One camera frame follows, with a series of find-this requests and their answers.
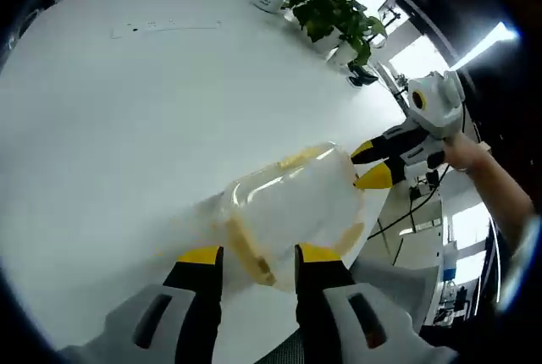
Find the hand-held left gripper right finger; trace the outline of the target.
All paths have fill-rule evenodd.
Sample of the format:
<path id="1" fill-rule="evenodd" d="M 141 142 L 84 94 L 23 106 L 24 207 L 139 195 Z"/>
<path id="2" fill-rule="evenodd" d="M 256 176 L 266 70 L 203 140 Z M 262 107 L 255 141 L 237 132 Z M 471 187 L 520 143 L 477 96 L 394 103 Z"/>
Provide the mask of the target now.
<path id="1" fill-rule="evenodd" d="M 296 321 L 306 363 L 452 363 L 411 316 L 371 284 L 357 283 L 333 250 L 295 245 Z"/>

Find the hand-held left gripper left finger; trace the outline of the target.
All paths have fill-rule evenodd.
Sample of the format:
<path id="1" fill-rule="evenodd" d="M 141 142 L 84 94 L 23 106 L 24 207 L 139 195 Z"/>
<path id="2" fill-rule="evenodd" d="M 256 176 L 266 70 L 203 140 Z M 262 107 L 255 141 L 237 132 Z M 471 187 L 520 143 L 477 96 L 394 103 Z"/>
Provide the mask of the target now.
<path id="1" fill-rule="evenodd" d="M 221 322 L 224 248 L 180 256 L 161 284 L 113 309 L 102 332 L 59 351 L 64 363 L 210 363 Z"/>

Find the person's right hand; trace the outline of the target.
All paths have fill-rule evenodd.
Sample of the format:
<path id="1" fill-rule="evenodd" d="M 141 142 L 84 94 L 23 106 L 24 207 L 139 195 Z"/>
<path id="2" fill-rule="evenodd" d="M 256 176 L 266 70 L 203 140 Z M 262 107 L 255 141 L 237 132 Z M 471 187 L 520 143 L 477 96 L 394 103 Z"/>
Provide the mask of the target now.
<path id="1" fill-rule="evenodd" d="M 473 171 L 489 159 L 486 148 L 462 132 L 444 139 L 444 150 L 445 162 L 456 170 Z"/>

